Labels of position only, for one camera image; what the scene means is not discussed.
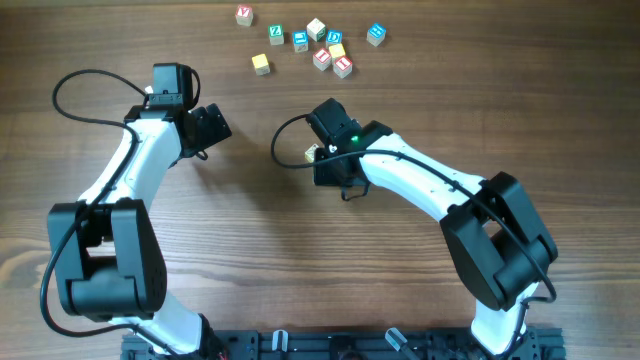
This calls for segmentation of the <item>green edged picture block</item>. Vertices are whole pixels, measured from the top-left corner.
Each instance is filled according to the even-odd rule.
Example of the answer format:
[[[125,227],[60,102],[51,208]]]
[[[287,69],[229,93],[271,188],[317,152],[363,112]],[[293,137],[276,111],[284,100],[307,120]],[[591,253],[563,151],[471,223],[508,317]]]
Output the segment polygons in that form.
[[[315,161],[315,152],[318,148],[319,146],[317,144],[313,144],[305,151],[304,156],[308,163],[313,163]]]

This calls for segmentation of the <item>yellow S wooden block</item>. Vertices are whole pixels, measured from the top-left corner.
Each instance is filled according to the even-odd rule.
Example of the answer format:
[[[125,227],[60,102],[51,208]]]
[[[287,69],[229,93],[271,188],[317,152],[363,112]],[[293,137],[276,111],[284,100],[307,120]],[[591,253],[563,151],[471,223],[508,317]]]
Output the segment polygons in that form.
[[[259,54],[251,58],[254,70],[258,76],[270,73],[270,63],[265,54]]]

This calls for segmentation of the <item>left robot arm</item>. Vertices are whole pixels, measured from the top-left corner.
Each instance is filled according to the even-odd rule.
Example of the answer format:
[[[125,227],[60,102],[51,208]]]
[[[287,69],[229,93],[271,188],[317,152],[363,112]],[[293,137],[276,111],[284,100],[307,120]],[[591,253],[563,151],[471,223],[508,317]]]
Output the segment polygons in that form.
[[[47,218],[51,257],[39,295],[43,320],[72,338],[129,330],[152,356],[225,359],[228,352],[202,314],[167,289],[167,269],[149,219],[166,172],[232,134],[219,108],[198,104],[198,73],[158,63],[116,127],[121,142],[94,184]]]

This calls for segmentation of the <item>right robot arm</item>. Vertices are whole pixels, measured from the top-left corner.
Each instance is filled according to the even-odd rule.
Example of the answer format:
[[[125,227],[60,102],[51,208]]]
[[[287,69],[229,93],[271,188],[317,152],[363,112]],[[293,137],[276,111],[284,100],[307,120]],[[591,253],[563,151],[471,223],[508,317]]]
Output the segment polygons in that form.
[[[377,121],[361,126],[330,98],[305,117],[322,145],[318,185],[372,185],[403,197],[440,225],[455,270],[476,299],[471,334],[493,356],[511,355],[526,334],[538,285],[549,286],[557,246],[513,176],[490,179],[450,168]]]

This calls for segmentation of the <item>plain animal wooden block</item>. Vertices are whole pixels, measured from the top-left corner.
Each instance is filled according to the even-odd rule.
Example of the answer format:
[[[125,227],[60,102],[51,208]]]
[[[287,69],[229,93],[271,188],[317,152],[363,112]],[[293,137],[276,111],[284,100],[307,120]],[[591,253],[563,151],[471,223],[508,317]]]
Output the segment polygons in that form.
[[[306,30],[309,38],[319,42],[326,33],[326,25],[318,18],[314,18],[307,24]]]

